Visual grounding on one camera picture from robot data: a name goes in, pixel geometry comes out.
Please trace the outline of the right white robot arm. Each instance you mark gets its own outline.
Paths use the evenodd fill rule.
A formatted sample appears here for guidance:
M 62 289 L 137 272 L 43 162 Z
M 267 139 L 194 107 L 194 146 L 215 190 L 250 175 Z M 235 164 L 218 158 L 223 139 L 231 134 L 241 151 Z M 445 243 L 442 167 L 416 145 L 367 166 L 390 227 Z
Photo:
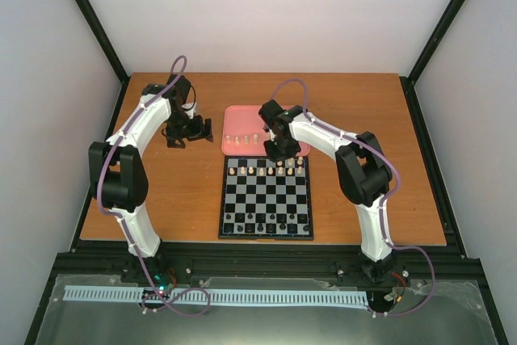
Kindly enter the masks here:
M 368 283 L 380 283 L 395 264 L 387 219 L 393 166 L 375 135 L 346 132 L 301 106 L 284 109 L 274 99 L 263 104 L 258 115 L 270 135 L 263 145 L 273 162 L 294 158 L 301 150 L 301 142 L 335 161 L 340 189 L 355 206 L 359 218 L 360 270 Z

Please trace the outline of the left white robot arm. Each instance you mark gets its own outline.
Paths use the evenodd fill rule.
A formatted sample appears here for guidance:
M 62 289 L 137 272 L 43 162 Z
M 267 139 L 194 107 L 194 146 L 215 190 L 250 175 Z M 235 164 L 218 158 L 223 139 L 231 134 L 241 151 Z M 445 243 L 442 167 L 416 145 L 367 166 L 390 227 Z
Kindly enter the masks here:
M 172 74 L 168 83 L 150 83 L 122 127 L 88 149 L 90 192 L 99 210 L 116 219 L 132 255 L 143 257 L 140 273 L 150 282 L 163 280 L 168 262 L 156 255 L 161 239 L 154 231 L 145 200 L 149 181 L 142 161 L 158 130 L 169 148 L 183 149 L 186 141 L 212 142 L 212 121 L 188 102 L 195 88 L 183 75 Z

